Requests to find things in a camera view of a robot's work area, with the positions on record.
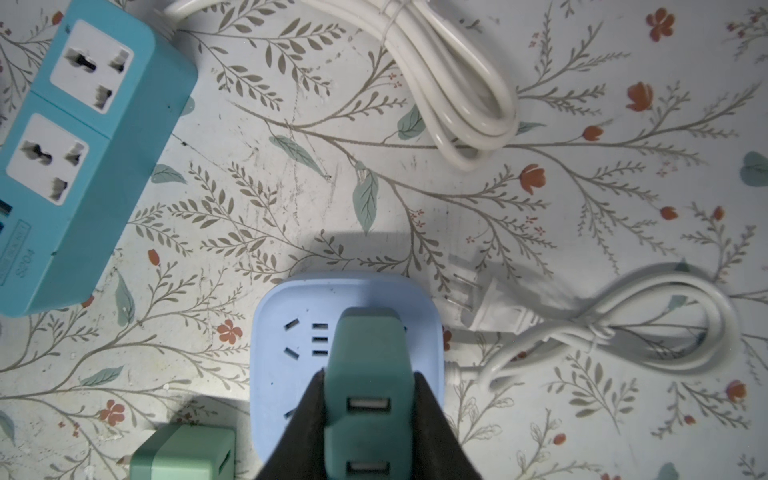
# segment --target plug prong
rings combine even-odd
[[[473,281],[471,281],[471,280],[467,280],[467,279],[466,279],[466,278],[464,278],[463,276],[459,276],[459,275],[456,275],[455,273],[453,274],[453,276],[455,276],[455,277],[456,277],[456,279],[457,279],[459,282],[462,282],[462,283],[466,283],[467,285],[472,285],[473,287],[475,287],[475,288],[479,288],[480,290],[482,290],[482,285],[480,285],[479,283],[473,282]]]
[[[455,299],[453,299],[453,298],[451,298],[450,296],[447,296],[447,295],[445,296],[445,299],[446,299],[446,300],[448,300],[450,303],[453,303],[453,304],[454,304],[454,305],[456,305],[457,307],[459,307],[459,308],[463,308],[464,310],[466,310],[466,311],[468,311],[468,312],[470,312],[470,313],[473,313],[473,312],[474,312],[474,310],[472,309],[472,307],[471,307],[470,305],[467,305],[467,304],[466,304],[466,303],[464,303],[464,302],[459,302],[458,300],[455,300]]]

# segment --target power strip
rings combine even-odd
[[[406,333],[411,367],[424,375],[442,406],[442,324],[435,304],[418,284],[394,273],[297,275],[265,295],[253,317],[250,421],[259,457],[272,455],[306,386],[328,365],[336,326],[350,307],[397,313]]]
[[[85,301],[197,69],[107,0],[73,0],[0,151],[0,313]]]

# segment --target teal plug adapter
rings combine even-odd
[[[0,151],[0,313],[85,301],[197,69],[108,0],[72,0]]]
[[[415,380],[395,310],[344,310],[323,388],[328,479],[411,478]]]

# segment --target green leaf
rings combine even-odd
[[[756,151],[744,155],[740,175],[741,181],[748,187],[768,186],[768,158]]]
[[[82,386],[98,386],[109,383],[112,380],[120,376],[120,372],[123,371],[123,366],[119,366],[116,369],[103,369],[99,370],[99,373],[91,375],[86,379],[80,381]]]
[[[678,263],[674,267],[674,271],[676,272],[688,272],[690,273],[690,266],[688,266],[688,263],[683,258],[680,263]],[[688,297],[685,295],[673,295],[670,299],[669,304],[667,305],[667,310],[675,310],[676,308],[680,308],[688,301]]]
[[[536,123],[529,123],[527,121],[522,121],[522,122],[520,122],[520,126],[518,127],[517,135],[524,134],[525,132],[531,131],[531,130],[533,130],[536,127],[546,127],[546,125],[544,125],[544,124],[536,124]]]
[[[11,439],[11,443],[16,445],[13,420],[11,420],[11,417],[7,416],[2,410],[0,410],[0,428],[2,428],[5,435]]]
[[[598,363],[594,367],[594,382],[599,385],[602,380],[603,380],[603,366]]]
[[[674,463],[668,462],[661,466],[656,480],[678,480],[679,478],[680,474],[677,473]]]
[[[224,26],[229,22],[229,20],[232,19],[232,15],[234,14],[235,9],[231,8],[225,15],[224,18],[221,19],[221,23],[219,24],[219,30],[224,28]]]
[[[173,168],[168,167],[167,165],[157,164],[157,166],[154,168],[154,172],[152,172],[152,183],[165,184],[168,182],[178,182],[180,184],[185,184],[187,181],[179,172],[175,171]]]
[[[592,415],[593,413],[595,413],[596,411],[597,411],[597,410],[594,410],[594,409],[584,409],[584,410],[579,410],[578,412],[576,412],[576,418],[577,418],[577,419],[581,419],[581,418],[584,418],[584,417],[586,417],[586,416],[590,416],[590,415]]]
[[[114,302],[118,308],[118,325],[126,326],[131,323],[136,314],[136,305],[120,272],[118,272],[118,289],[114,293]]]
[[[410,140],[411,138],[418,137],[425,128],[426,125],[424,125],[424,119],[421,112],[419,112],[418,105],[413,105],[411,111],[397,122],[397,133],[400,140]]]
[[[592,405],[594,403],[594,400],[589,402],[589,401],[584,400],[584,399],[571,399],[571,401],[568,402],[568,403],[570,403],[571,405],[576,405],[576,406],[587,406],[587,405]]]
[[[379,177],[366,168],[362,162],[355,166],[357,187],[352,192],[352,205],[355,207],[357,221],[362,231],[368,234],[376,220],[376,201],[379,195]]]
[[[276,137],[270,137],[270,142],[272,142],[272,144],[276,145],[277,147],[282,148],[283,151],[285,151],[285,153],[287,153],[288,156],[294,159],[295,161],[311,168],[312,170],[320,174],[321,177],[325,177],[325,175],[323,175],[323,172],[320,170],[320,167],[317,166],[317,164],[312,159],[310,154],[295,141],[291,140],[288,137],[284,137],[283,135],[277,135]]]

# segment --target white plug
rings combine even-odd
[[[62,205],[88,154],[88,144],[33,114],[6,172],[49,202]]]
[[[131,67],[133,51],[93,25],[77,20],[51,73],[51,83],[106,113]]]
[[[525,307],[515,293],[496,278],[492,277],[490,284],[483,286],[480,282],[465,276],[456,273],[453,276],[457,281],[468,286],[467,301],[460,301],[448,295],[445,299],[466,312],[462,315],[462,322],[467,329],[475,332],[519,335],[542,321],[536,312]]]

